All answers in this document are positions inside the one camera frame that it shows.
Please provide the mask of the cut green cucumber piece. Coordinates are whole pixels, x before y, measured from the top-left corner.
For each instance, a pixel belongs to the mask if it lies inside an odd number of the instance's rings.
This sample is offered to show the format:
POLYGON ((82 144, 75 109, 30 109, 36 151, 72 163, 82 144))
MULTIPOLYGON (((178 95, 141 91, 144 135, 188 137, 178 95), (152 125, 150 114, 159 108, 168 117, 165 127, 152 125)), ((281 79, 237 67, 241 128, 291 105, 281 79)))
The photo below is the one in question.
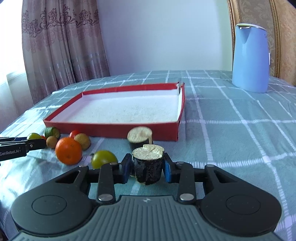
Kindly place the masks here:
POLYGON ((53 137, 59 139, 61 134, 60 134, 60 131, 56 127, 51 126, 51 127, 45 128, 44 136, 45 136, 45 138, 53 136, 53 137))

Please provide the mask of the large green tomato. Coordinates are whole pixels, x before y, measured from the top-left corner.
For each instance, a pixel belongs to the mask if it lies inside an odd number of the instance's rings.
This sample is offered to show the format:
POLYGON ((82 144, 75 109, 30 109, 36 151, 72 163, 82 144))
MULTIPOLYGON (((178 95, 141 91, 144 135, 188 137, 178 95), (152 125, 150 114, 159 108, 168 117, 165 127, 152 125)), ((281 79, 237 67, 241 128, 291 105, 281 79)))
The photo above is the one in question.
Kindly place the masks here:
POLYGON ((108 150, 99 150, 91 155, 91 165, 93 169, 100 169, 107 163, 118 163, 118 159, 108 150))

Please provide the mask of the patterned pink curtain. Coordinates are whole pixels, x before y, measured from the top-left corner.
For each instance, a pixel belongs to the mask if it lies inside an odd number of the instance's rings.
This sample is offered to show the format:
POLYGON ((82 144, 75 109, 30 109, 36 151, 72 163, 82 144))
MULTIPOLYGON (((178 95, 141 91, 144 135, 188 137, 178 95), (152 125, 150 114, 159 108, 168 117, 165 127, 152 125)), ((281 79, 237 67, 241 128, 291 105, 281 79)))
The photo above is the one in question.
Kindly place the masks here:
POLYGON ((110 75, 96 1, 23 1, 22 48, 34 103, 110 75))

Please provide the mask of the gold upholstered headboard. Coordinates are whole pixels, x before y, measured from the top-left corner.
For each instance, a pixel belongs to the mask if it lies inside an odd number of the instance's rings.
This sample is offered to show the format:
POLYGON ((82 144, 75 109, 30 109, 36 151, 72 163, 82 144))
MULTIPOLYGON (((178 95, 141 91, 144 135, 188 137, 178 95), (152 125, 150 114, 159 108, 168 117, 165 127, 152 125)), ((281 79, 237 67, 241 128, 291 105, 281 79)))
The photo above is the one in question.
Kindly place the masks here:
POLYGON ((235 26, 251 23, 267 30, 270 75, 295 85, 295 8, 288 1, 227 1, 232 45, 235 26))

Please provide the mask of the dark cylinder piece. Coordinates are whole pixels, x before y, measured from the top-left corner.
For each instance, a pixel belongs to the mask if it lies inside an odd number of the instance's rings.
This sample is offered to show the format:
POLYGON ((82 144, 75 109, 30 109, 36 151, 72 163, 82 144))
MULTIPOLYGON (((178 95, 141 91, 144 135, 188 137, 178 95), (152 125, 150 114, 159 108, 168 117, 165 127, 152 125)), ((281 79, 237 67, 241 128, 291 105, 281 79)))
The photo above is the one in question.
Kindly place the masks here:
POLYGON ((132 128, 127 134, 127 140, 132 151, 145 144, 153 144, 152 130, 146 126, 137 126, 132 128))
POLYGON ((134 175, 139 183, 151 185, 162 175, 165 149, 159 145, 144 144, 132 152, 134 175))

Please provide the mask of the light blue kettle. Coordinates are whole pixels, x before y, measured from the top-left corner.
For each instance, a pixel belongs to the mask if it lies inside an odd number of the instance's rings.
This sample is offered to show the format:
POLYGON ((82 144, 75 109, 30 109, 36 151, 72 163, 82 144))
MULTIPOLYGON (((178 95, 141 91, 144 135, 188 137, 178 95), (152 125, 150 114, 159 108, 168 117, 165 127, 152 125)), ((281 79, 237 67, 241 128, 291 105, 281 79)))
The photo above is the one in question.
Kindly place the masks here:
POLYGON ((235 26, 233 85, 246 91, 267 92, 269 66, 267 30, 255 24, 238 23, 235 26))

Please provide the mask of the green plaid bedsheet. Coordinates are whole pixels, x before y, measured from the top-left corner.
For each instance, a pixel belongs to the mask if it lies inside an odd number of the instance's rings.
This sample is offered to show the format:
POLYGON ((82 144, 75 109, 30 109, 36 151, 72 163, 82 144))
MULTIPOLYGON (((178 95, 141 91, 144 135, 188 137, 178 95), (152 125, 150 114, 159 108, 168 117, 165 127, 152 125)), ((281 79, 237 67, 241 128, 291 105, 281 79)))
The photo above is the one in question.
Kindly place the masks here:
MULTIPOLYGON (((269 79, 267 93, 237 89, 229 71, 153 71, 71 84, 53 92, 1 130, 1 137, 44 134, 43 119, 80 92, 138 84, 184 82, 185 109, 177 142, 155 142, 172 161, 196 168, 207 163, 271 193, 282 205, 276 234, 295 240, 295 87, 269 79)), ((60 163, 53 150, 32 151, 1 163, 1 231, 18 230, 10 210, 22 193, 75 166, 60 163)))

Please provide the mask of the orange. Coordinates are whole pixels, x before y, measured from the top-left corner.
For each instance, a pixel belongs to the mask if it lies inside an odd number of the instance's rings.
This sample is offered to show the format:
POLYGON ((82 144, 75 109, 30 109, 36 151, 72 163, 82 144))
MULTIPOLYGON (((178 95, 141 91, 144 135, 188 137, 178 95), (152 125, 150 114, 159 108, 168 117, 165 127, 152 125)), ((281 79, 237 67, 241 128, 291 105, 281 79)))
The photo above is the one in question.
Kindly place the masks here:
POLYGON ((73 138, 61 138, 55 147, 57 159, 65 165, 78 164, 82 158, 82 147, 73 138))

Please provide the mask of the red shallow cardboard box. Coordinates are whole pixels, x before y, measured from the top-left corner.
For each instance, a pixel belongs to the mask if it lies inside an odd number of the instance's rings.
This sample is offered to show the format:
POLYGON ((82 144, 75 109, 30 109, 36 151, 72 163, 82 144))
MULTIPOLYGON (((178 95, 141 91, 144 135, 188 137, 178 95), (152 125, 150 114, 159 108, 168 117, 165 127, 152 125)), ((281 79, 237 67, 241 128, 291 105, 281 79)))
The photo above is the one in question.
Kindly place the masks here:
POLYGON ((44 119, 61 133, 126 138, 137 126, 152 130, 155 141, 177 141, 185 107, 184 83, 156 83, 81 92, 44 119))

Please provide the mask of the large yellow-brown fruit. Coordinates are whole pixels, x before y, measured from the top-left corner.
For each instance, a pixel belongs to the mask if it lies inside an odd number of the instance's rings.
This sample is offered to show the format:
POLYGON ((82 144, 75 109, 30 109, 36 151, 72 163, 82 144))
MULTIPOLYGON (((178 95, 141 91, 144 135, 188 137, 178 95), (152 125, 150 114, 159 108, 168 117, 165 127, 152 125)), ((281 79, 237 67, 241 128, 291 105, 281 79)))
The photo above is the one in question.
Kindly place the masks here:
POLYGON ((83 151, 87 150, 91 145, 91 140, 88 135, 79 133, 74 137, 74 140, 81 145, 83 151))

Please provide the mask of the small brown fruit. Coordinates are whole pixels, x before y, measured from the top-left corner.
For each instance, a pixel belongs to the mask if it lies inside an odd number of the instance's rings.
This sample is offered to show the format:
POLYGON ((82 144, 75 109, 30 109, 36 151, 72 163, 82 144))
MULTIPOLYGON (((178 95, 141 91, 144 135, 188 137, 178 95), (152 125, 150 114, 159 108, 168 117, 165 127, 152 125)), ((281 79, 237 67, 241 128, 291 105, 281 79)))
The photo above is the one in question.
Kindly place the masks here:
POLYGON ((55 149, 58 139, 55 136, 49 136, 46 139, 47 147, 50 149, 55 149))

